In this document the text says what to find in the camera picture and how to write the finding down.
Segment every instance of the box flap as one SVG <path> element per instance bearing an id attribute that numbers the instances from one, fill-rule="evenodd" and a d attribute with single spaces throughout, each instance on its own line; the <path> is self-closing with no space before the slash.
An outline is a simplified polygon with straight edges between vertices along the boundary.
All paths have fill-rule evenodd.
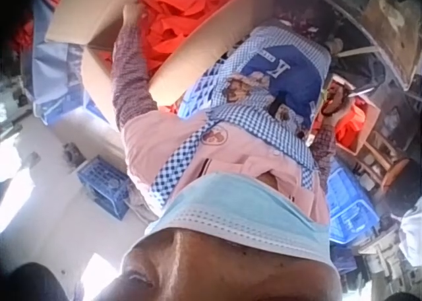
<path id="1" fill-rule="evenodd" d="M 45 38 L 112 49 L 123 6 L 131 1 L 136 0 L 61 0 Z"/>
<path id="2" fill-rule="evenodd" d="M 80 74 L 85 90 L 111 126 L 117 128 L 110 82 L 110 63 L 101 59 L 99 50 L 85 48 Z"/>
<path id="3" fill-rule="evenodd" d="M 171 105 L 251 30 L 272 15 L 273 0 L 232 0 L 199 26 L 150 81 L 159 105 Z"/>

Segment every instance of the orange fabric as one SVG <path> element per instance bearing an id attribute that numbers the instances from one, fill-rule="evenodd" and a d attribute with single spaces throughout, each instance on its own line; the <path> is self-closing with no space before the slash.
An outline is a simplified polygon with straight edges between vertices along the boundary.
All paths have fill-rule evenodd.
<path id="1" fill-rule="evenodd" d="M 365 105 L 364 101 L 356 99 L 350 112 L 338 122 L 335 128 L 336 141 L 345 148 L 350 148 L 365 124 L 366 115 L 363 111 Z M 323 118 L 321 113 L 317 115 L 312 126 L 312 134 L 321 128 Z"/>
<path id="2" fill-rule="evenodd" d="M 47 0 L 52 7 L 56 7 L 60 0 Z M 32 40 L 34 39 L 34 19 L 32 13 L 28 16 L 26 23 L 21 26 L 16 32 L 11 41 L 12 48 L 20 53 L 22 50 L 32 47 Z"/>
<path id="3" fill-rule="evenodd" d="M 357 134 L 362 130 L 366 115 L 364 111 L 354 104 L 348 115 L 343 117 L 336 126 L 336 140 L 346 148 L 350 148 Z"/>
<path id="4" fill-rule="evenodd" d="M 186 37 L 230 0 L 138 0 L 141 48 L 153 75 Z"/>

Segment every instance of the white cloth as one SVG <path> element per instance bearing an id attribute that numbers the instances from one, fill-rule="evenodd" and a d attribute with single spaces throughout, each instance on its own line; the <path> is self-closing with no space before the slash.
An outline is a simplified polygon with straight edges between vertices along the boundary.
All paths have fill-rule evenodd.
<path id="1" fill-rule="evenodd" d="M 413 267 L 422 266 L 422 197 L 400 225 L 400 249 Z"/>

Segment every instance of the plastic basket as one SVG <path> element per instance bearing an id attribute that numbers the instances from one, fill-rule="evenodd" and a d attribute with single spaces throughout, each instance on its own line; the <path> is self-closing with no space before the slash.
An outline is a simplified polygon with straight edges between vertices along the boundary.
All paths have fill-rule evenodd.
<path id="1" fill-rule="evenodd" d="M 379 221 L 366 191 L 341 162 L 335 161 L 328 179 L 330 239 L 347 244 Z"/>
<path id="2" fill-rule="evenodd" d="M 78 171 L 78 177 L 98 205 L 123 219 L 129 209 L 124 200 L 132 184 L 126 174 L 97 156 Z"/>
<path id="3" fill-rule="evenodd" d="M 82 106 L 83 91 L 80 86 L 73 86 L 68 93 L 62 97 L 44 102 L 42 104 L 34 103 L 34 115 L 39 117 L 44 124 L 51 125 L 59 121 L 65 114 Z"/>

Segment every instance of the sunlight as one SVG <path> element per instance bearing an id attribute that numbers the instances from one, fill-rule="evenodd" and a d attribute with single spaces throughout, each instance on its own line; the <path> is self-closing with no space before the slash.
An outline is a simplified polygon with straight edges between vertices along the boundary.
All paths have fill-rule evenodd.
<path id="1" fill-rule="evenodd" d="M 2 233 L 31 196 L 34 183 L 29 168 L 19 171 L 13 178 L 0 203 L 0 233 Z"/>
<path id="2" fill-rule="evenodd" d="M 93 300 L 118 276 L 119 272 L 103 257 L 95 253 L 81 278 L 84 285 L 84 301 Z"/>
<path id="3" fill-rule="evenodd" d="M 0 143 L 0 159 L 2 163 L 0 166 L 0 181 L 12 178 L 22 163 L 15 147 L 17 137 L 18 134 L 15 134 Z"/>

